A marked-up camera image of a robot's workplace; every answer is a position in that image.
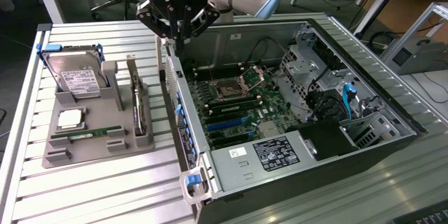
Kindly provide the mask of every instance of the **metal workbench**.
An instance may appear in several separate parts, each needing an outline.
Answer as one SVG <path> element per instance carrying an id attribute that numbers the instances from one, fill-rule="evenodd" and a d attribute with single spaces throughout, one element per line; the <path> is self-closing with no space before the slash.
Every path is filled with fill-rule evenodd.
<path id="1" fill-rule="evenodd" d="M 386 223 L 448 198 L 447 120 L 407 83 L 384 72 L 374 54 L 334 18 L 294 14 L 274 19 L 286 16 L 316 19 L 331 36 L 356 50 L 356 60 L 430 134 L 367 172 L 227 223 Z M 119 60 L 119 84 L 130 82 L 127 55 L 136 56 L 139 75 L 150 85 L 156 148 L 150 153 L 42 167 L 55 83 L 34 50 L 0 169 L 2 223 L 194 223 L 178 181 L 154 33 L 139 21 L 60 24 L 38 32 L 35 45 L 50 42 L 64 46 L 100 43 L 106 59 Z"/>

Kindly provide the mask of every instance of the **power supply label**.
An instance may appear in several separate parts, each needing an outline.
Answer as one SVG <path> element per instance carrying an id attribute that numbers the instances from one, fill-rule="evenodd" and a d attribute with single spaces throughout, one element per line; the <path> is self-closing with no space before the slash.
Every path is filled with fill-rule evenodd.
<path id="1" fill-rule="evenodd" d="M 254 148 L 267 172 L 300 162 L 286 136 L 256 143 Z"/>

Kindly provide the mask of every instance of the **warning label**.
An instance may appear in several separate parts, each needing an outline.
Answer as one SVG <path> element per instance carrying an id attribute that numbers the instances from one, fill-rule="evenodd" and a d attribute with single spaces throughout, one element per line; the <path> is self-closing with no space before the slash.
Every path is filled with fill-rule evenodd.
<path id="1" fill-rule="evenodd" d="M 286 136 L 256 143 L 254 148 L 267 172 L 300 162 Z"/>
<path id="2" fill-rule="evenodd" d="M 62 72 L 72 94 L 88 94 L 100 91 L 94 70 Z"/>

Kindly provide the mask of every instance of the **green circuit board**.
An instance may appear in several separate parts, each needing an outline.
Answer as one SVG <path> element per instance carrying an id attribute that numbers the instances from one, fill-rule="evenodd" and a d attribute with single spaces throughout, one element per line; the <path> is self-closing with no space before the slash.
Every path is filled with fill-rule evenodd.
<path id="1" fill-rule="evenodd" d="M 282 134 L 286 130 L 299 124 L 299 121 L 290 109 L 280 92 L 275 89 L 275 82 L 270 75 L 263 72 L 248 71 L 243 74 L 244 81 L 252 89 L 244 91 L 238 81 L 239 76 L 222 79 L 214 79 L 212 81 L 195 81 L 190 80 L 190 91 L 195 101 L 195 106 L 202 121 L 203 129 L 208 143 L 214 150 L 230 147 L 235 144 L 242 144 L 252 140 L 259 140 L 270 136 L 270 134 Z M 244 98 L 259 97 L 256 102 L 239 102 Z M 219 107 L 223 101 L 230 105 Z M 222 116 L 214 117 L 210 115 L 206 105 L 215 105 L 215 108 L 226 108 Z M 227 113 L 226 110 L 239 108 L 240 111 Z M 214 119 L 228 117 L 227 120 L 211 123 Z M 208 130 L 211 125 L 238 121 L 244 118 L 246 123 L 243 125 L 226 127 L 224 129 Z M 263 126 L 274 125 L 272 131 L 263 132 Z"/>

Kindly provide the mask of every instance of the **blue pcie slot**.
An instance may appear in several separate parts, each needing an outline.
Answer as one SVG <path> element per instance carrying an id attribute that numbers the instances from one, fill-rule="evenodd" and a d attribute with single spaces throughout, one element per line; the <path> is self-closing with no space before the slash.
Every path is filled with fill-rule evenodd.
<path id="1" fill-rule="evenodd" d="M 247 119 L 248 119 L 248 116 L 244 117 L 244 118 L 240 118 L 238 120 L 230 121 L 230 122 L 212 124 L 212 125 L 207 126 L 207 130 L 208 131 L 215 131 L 215 130 L 226 129 L 226 128 L 230 128 L 230 127 L 246 125 Z"/>

